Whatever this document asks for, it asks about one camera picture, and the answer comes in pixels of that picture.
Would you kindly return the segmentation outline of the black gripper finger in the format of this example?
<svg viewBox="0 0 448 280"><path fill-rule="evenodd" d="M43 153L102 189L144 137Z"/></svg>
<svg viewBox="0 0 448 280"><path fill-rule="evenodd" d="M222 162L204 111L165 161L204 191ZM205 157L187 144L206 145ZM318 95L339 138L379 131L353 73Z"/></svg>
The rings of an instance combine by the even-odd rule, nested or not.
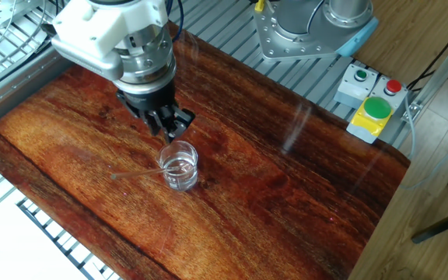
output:
<svg viewBox="0 0 448 280"><path fill-rule="evenodd" d="M188 109L180 109L177 105L165 108L163 115L163 131L166 142L171 143L179 138L195 119L195 114Z"/></svg>
<svg viewBox="0 0 448 280"><path fill-rule="evenodd" d="M167 134L166 115L162 109L143 111L142 119L152 136L157 136L160 132Z"/></svg>

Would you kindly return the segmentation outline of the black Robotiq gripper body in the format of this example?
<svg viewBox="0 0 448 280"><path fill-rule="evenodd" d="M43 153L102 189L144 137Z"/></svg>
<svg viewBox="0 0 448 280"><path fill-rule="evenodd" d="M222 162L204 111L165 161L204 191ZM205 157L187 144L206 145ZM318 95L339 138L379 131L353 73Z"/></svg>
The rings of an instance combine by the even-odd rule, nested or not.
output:
<svg viewBox="0 0 448 280"><path fill-rule="evenodd" d="M150 93L126 93L119 89L116 92L116 97L131 115L141 117L145 112L176 104L175 89L174 81L171 80L161 89Z"/></svg>

